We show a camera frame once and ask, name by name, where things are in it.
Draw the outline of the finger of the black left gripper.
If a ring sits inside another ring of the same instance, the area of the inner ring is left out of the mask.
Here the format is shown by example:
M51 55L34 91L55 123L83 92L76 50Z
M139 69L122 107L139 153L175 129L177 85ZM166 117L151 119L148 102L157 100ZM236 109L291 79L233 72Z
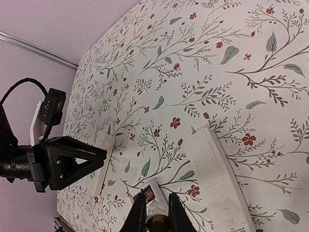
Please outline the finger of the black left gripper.
M49 187L63 190L81 178L104 166L107 151L69 136L45 142L48 158Z

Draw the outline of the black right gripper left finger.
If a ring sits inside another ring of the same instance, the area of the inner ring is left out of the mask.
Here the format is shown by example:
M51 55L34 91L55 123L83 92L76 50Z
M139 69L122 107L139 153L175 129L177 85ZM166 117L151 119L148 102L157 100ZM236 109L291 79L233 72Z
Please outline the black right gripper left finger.
M146 231L146 200L141 189L129 211L122 226L123 232L145 232Z

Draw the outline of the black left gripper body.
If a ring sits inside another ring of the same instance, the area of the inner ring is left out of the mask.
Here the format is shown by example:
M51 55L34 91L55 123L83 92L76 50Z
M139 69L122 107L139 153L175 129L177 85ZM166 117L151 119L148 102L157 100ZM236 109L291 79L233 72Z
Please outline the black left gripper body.
M47 142L39 143L26 150L31 173L30 179L39 193L46 193L45 189L49 186L51 178L47 144Z

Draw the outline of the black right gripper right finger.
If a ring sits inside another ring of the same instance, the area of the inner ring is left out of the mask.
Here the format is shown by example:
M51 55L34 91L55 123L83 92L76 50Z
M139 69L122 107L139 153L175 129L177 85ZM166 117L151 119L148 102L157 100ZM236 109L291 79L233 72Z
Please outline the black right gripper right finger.
M168 217L171 232L197 232L175 192L169 195Z

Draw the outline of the clear plastic screwdriver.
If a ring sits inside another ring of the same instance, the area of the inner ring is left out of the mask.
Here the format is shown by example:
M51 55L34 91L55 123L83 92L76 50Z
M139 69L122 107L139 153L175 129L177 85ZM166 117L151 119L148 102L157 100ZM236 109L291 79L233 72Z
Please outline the clear plastic screwdriver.
M169 218L168 206L157 200L147 204L146 231L147 232L168 232Z

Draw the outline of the white remote control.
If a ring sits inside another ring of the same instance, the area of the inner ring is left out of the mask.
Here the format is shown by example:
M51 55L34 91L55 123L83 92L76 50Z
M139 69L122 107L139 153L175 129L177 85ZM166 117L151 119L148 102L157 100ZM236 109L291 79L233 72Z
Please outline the white remote control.
M141 188L146 200L147 214L167 215L169 207L158 183L150 181Z

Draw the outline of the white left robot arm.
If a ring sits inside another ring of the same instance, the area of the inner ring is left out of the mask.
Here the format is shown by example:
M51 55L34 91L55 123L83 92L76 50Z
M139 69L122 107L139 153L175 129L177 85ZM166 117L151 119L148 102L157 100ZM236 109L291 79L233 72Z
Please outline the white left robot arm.
M1 103L19 85L31 82L43 92L30 127L30 145L19 145L4 108L0 109L0 175L10 183L15 179L33 182L37 192L63 190L74 182L103 167L107 150L85 144L69 136L49 138L52 127L63 115L66 92L50 88L39 81L24 78L4 94Z

